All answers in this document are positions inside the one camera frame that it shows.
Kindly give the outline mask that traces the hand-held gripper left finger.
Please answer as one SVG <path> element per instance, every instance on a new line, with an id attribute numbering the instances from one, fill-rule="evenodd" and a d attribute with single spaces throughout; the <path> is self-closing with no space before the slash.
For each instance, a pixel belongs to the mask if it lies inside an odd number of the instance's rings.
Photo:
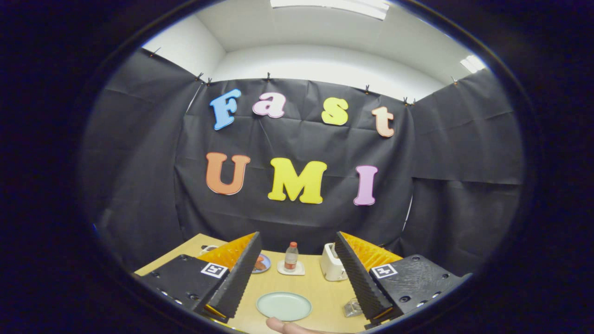
<path id="1" fill-rule="evenodd" d="M 136 279 L 177 307 L 227 323 L 236 315 L 261 250 L 257 231 L 198 257 L 180 254 Z"/>

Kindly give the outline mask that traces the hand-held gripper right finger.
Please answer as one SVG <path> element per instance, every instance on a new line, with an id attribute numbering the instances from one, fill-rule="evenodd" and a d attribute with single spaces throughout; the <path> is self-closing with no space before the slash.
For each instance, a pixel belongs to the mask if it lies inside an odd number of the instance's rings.
<path id="1" fill-rule="evenodd" d="M 369 326 L 429 306 L 472 276 L 455 275 L 422 255 L 398 256 L 342 231 L 334 248 Z"/>

